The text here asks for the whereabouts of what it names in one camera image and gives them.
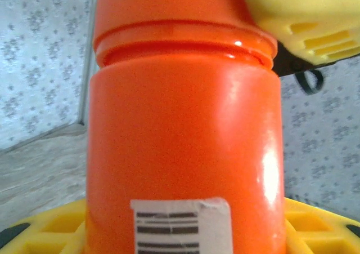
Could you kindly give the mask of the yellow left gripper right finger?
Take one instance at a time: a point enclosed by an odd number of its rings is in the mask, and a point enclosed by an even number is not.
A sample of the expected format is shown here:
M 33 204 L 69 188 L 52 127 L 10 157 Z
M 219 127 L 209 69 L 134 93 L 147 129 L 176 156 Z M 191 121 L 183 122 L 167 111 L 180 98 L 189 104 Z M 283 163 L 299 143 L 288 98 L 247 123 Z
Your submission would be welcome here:
M 360 222 L 285 199 L 286 254 L 360 254 Z

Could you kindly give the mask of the orange pill bottle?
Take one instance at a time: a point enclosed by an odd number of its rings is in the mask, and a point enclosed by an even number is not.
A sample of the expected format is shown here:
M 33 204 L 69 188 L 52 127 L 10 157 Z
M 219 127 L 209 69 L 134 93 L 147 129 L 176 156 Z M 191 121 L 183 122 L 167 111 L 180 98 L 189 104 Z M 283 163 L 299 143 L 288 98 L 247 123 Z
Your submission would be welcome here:
M 229 57 L 101 69 L 84 254 L 285 254 L 280 91 L 273 71 Z

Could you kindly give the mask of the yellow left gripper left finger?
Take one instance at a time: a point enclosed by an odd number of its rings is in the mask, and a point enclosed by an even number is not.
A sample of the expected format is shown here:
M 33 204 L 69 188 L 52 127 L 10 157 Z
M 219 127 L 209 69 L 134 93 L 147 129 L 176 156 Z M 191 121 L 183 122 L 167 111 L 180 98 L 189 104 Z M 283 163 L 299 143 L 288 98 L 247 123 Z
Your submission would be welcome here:
M 84 254 L 85 200 L 21 219 L 0 231 L 0 254 Z

